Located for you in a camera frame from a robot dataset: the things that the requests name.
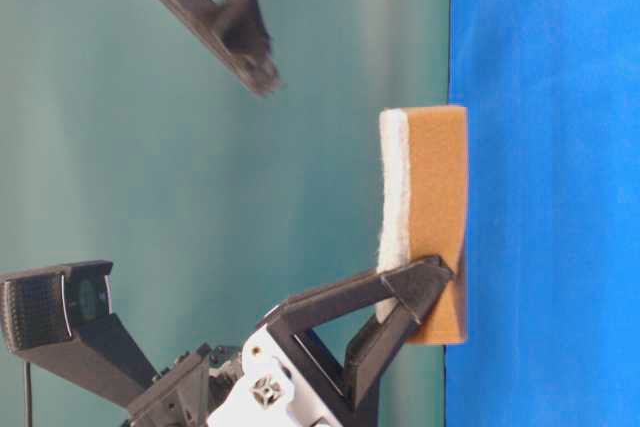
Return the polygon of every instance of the cable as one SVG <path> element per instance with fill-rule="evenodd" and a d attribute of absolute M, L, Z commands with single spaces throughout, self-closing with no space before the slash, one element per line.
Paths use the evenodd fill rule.
<path fill-rule="evenodd" d="M 33 399 L 31 395 L 31 363 L 24 363 L 24 425 L 33 427 Z"/>

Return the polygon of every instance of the sponge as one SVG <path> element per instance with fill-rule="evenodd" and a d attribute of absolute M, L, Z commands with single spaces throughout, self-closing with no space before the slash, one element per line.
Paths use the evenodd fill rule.
<path fill-rule="evenodd" d="M 438 254 L 454 272 L 411 342 L 455 344 L 467 337 L 464 237 L 468 197 L 466 109 L 391 109 L 380 114 L 384 212 L 379 272 Z M 376 306 L 382 321 L 395 306 Z"/>

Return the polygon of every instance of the white robot part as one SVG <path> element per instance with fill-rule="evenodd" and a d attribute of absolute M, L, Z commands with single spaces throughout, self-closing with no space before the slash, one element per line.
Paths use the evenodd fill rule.
<path fill-rule="evenodd" d="M 208 427 L 342 427 L 266 326 L 245 342 L 242 369 L 244 376 L 209 416 Z"/>

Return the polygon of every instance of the blue wall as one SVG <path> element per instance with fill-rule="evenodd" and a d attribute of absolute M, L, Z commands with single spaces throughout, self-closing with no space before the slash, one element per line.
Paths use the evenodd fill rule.
<path fill-rule="evenodd" d="M 640 2 L 452 0 L 470 341 L 447 421 L 640 425 Z"/>

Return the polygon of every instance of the green background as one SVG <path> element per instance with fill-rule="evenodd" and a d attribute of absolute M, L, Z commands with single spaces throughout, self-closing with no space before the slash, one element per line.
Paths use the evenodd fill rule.
<path fill-rule="evenodd" d="M 374 266 L 378 113 L 446 101 L 449 0 L 260 1 L 284 80 L 267 99 L 157 0 L 0 0 L 0 269 L 113 260 L 114 308 L 158 368 Z M 443 424 L 442 387 L 441 349 L 406 347 L 381 425 Z M 37 426 L 125 418 L 37 368 L 34 395 Z M 21 425 L 8 353 L 0 412 Z"/>

